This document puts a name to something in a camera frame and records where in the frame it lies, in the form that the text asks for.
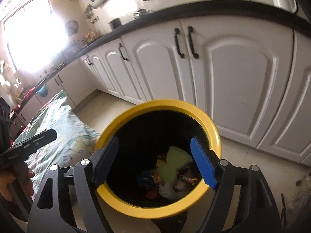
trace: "window frame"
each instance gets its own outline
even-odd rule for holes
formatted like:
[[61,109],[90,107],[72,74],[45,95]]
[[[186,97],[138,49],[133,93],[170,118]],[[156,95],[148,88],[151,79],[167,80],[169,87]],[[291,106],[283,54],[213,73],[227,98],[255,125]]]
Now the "window frame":
[[[10,52],[10,43],[5,35],[5,23],[7,22],[7,20],[9,20],[15,13],[17,13],[19,10],[25,10],[25,6],[29,3],[31,3],[33,0],[25,0],[24,2],[22,2],[20,5],[18,5],[14,10],[12,10],[6,17],[4,17],[4,19],[1,22],[1,30],[2,30],[2,41],[4,44],[4,48],[5,48],[5,52],[7,53],[7,58],[10,62],[10,64],[12,64],[13,66],[11,66],[13,73],[16,73],[16,71],[18,70],[18,68],[16,67],[14,60],[12,58],[11,52]],[[52,14],[54,14],[53,12],[53,8],[51,5],[50,0],[48,0],[49,6],[50,6],[50,11]]]

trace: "light green object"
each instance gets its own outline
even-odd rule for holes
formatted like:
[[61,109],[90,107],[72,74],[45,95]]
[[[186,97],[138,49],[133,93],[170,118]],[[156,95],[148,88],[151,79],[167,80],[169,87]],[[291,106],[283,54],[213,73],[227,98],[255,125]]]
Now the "light green object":
[[173,187],[177,181],[176,168],[171,167],[168,164],[163,164],[156,169],[161,180],[165,183],[168,183]]
[[166,162],[173,168],[180,170],[192,162],[192,157],[184,150],[176,146],[170,146],[167,152]]

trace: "beige floor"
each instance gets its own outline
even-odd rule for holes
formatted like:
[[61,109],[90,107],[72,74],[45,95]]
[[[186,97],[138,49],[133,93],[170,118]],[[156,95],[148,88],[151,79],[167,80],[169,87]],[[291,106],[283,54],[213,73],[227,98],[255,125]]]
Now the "beige floor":
[[[134,106],[132,103],[101,92],[78,111],[77,116],[91,128],[102,132],[115,117],[132,106]],[[222,150],[222,158],[229,160],[234,166],[248,168],[250,165],[256,164],[260,167],[272,190],[279,212],[282,210],[281,193],[284,194],[287,202],[290,201],[298,191],[295,182],[311,171],[310,168],[264,154],[255,149],[249,149],[225,139],[222,139]],[[238,202],[238,188],[234,197],[224,229],[232,225]],[[213,192],[207,192],[196,205],[189,209],[188,219],[182,233],[192,233],[198,229],[212,198]],[[150,220],[126,216],[112,209],[103,200],[100,199],[100,202],[105,216],[115,233],[160,232]],[[74,213],[78,227],[85,230],[77,205]]]

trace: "black countertop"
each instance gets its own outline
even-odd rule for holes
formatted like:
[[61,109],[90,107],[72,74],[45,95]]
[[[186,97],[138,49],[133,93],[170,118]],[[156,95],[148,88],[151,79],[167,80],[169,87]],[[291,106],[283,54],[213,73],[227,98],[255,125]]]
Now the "black countertop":
[[122,35],[135,31],[140,28],[151,26],[157,23],[171,21],[181,18],[197,17],[197,16],[210,16],[210,15],[233,15],[245,16],[252,18],[264,19],[267,21],[275,22],[306,35],[311,38],[311,24],[295,14],[285,10],[273,7],[271,5],[250,2],[245,0],[210,0],[194,3],[186,3],[160,11],[156,11],[149,15],[133,20],[123,26],[118,27],[110,33],[107,33],[93,43],[80,50],[66,63],[58,67],[53,73],[45,77],[37,86],[36,89],[29,95],[28,99],[21,103],[21,108],[28,102],[28,100],[35,95],[51,78],[53,78],[59,71],[65,68],[74,60],[80,58],[82,55],[87,54],[89,51],[113,41]]

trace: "trash can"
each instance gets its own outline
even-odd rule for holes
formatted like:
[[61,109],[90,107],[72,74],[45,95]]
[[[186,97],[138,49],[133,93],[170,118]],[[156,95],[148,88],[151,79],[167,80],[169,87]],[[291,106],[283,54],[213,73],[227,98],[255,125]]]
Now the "trash can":
[[146,193],[135,181],[136,176],[144,169],[154,168],[157,155],[166,153],[169,147],[191,155],[190,140],[196,136],[221,158],[215,124],[201,109],[178,100],[149,101],[122,113],[100,135],[95,150],[103,148],[112,135],[119,139],[119,151],[106,183],[97,192],[112,208],[132,217],[160,219],[179,214],[209,189],[199,176],[199,183],[180,200],[145,199]]

